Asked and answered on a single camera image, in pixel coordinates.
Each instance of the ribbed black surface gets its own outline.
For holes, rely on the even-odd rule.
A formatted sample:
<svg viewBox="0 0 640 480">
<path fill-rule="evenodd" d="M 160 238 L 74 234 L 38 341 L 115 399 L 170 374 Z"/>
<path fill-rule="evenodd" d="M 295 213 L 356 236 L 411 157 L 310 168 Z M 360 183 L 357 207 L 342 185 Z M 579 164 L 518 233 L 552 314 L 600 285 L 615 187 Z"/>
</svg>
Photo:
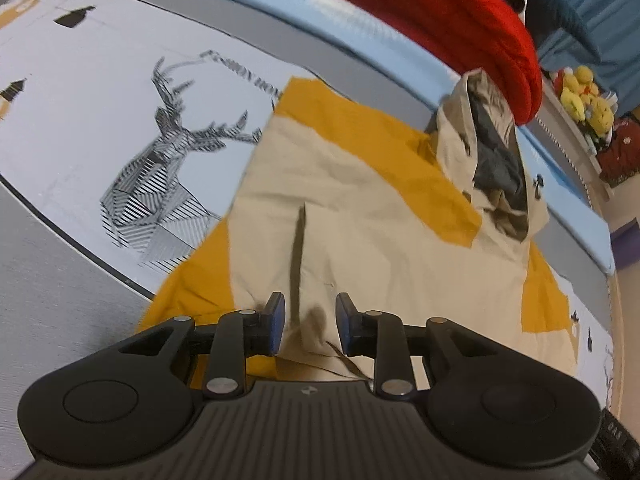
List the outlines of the ribbed black surface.
<svg viewBox="0 0 640 480">
<path fill-rule="evenodd" d="M 309 387 L 259 381 L 242 399 L 208 404 L 183 439 L 157 456 L 108 470 L 41 460 L 20 479 L 595 478 L 578 463 L 544 472 L 479 465 L 437 440 L 413 406 L 378 399 L 365 383 L 313 383 L 314 392 Z"/>
</svg>

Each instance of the light blue bedding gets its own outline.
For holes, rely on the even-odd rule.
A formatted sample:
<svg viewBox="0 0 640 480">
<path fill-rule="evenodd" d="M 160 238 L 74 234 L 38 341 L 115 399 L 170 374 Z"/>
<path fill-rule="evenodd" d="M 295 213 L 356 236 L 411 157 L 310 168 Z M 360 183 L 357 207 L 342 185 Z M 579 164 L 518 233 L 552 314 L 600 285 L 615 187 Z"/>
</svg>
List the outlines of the light blue bedding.
<svg viewBox="0 0 640 480">
<path fill-rule="evenodd" d="M 364 10 L 344 0 L 235 0 L 276 16 L 325 41 L 353 52 L 421 99 L 432 109 L 451 92 L 459 76 L 433 54 Z M 542 174 L 549 209 L 574 234 L 603 272 L 612 274 L 609 228 L 564 181 L 559 167 L 545 161 L 546 150 L 519 132 L 530 174 Z"/>
<path fill-rule="evenodd" d="M 580 192 L 580 190 L 575 187 L 575 184 L 562 170 L 558 162 L 553 158 L 553 155 L 551 155 L 551 153 L 549 153 L 548 150 L 543 146 L 542 142 L 540 142 L 540 140 L 538 140 L 538 138 L 534 134 L 532 134 L 526 126 L 521 126 L 520 131 L 527 137 L 527 140 L 531 144 L 533 144 L 533 147 L 540 154 L 540 156 L 545 159 L 545 162 L 549 166 L 549 169 L 553 172 L 555 179 L 558 181 L 558 184 L 565 187 L 568 191 L 577 196 L 585 204 L 588 204 L 584 193 Z"/>
</svg>

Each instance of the deer print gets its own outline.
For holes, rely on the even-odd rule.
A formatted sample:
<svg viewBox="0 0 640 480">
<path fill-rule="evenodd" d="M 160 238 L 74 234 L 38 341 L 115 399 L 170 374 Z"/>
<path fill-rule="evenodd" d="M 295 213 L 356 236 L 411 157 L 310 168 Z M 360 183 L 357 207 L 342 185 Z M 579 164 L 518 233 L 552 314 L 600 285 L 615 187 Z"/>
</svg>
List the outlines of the deer print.
<svg viewBox="0 0 640 480">
<path fill-rule="evenodd" d="M 163 69 L 164 57 L 158 60 L 151 78 L 162 100 L 156 110 L 158 136 L 120 171 L 100 200 L 103 225 L 114 243 L 137 250 L 143 264 L 165 272 L 187 259 L 220 220 L 180 184 L 178 172 L 187 155 L 217 152 L 228 140 L 257 144 L 262 135 L 260 129 L 244 132 L 247 111 L 231 126 L 212 122 L 203 130 L 189 130 L 182 125 L 181 94 L 194 81 L 172 87 L 170 74 L 201 62 Z"/>
</svg>

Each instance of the crumpled fabric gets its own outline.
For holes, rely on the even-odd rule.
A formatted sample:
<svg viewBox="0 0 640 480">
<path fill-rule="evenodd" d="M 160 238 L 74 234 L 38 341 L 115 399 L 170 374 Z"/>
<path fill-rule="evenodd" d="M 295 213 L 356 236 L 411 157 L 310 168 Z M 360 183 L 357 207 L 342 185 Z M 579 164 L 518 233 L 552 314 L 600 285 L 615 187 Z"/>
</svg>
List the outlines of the crumpled fabric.
<svg viewBox="0 0 640 480">
<path fill-rule="evenodd" d="M 475 186 L 487 194 L 501 189 L 511 207 L 526 210 L 522 161 L 504 145 L 478 95 L 469 92 L 469 104 L 478 136 Z"/>
<path fill-rule="evenodd" d="M 504 0 L 349 0 L 429 50 L 458 73 L 484 69 L 516 124 L 542 104 L 542 76 L 531 36 Z"/>
</svg>

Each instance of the antler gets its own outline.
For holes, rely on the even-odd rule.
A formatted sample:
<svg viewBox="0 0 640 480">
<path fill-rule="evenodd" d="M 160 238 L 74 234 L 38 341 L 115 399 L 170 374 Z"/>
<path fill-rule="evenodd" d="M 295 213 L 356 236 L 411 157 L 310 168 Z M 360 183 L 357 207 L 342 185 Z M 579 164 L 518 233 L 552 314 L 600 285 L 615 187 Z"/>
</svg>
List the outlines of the antler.
<svg viewBox="0 0 640 480">
<path fill-rule="evenodd" d="M 211 143 L 212 146 L 215 146 L 216 148 L 219 147 L 219 144 L 224 146 L 221 139 L 232 139 L 240 142 L 257 144 L 262 137 L 262 131 L 260 128 L 256 128 L 250 135 L 242 132 L 246 127 L 248 116 L 249 113 L 245 110 L 233 126 L 227 126 L 226 123 L 216 126 L 216 123 L 213 122 L 203 130 L 191 132 L 193 140 L 190 144 L 192 149 L 199 151 L 213 151 L 212 149 L 205 148 L 205 146 L 207 143 Z"/>
<path fill-rule="evenodd" d="M 168 117 L 176 125 L 179 125 L 180 114 L 184 111 L 184 103 L 180 95 L 187 88 L 193 85 L 194 81 L 193 79 L 190 79 L 188 81 L 185 81 L 184 83 L 179 84 L 173 89 L 170 89 L 170 85 L 174 80 L 169 76 L 169 74 L 173 70 L 181 66 L 200 64 L 202 62 L 204 62 L 204 60 L 202 59 L 198 59 L 195 61 L 183 61 L 181 63 L 174 63 L 172 65 L 169 65 L 164 70 L 161 70 L 162 64 L 164 63 L 164 56 L 162 56 L 154 66 L 151 81 L 156 87 L 156 90 L 158 91 L 158 94 L 160 95 L 160 98 L 164 103 Z"/>
</svg>

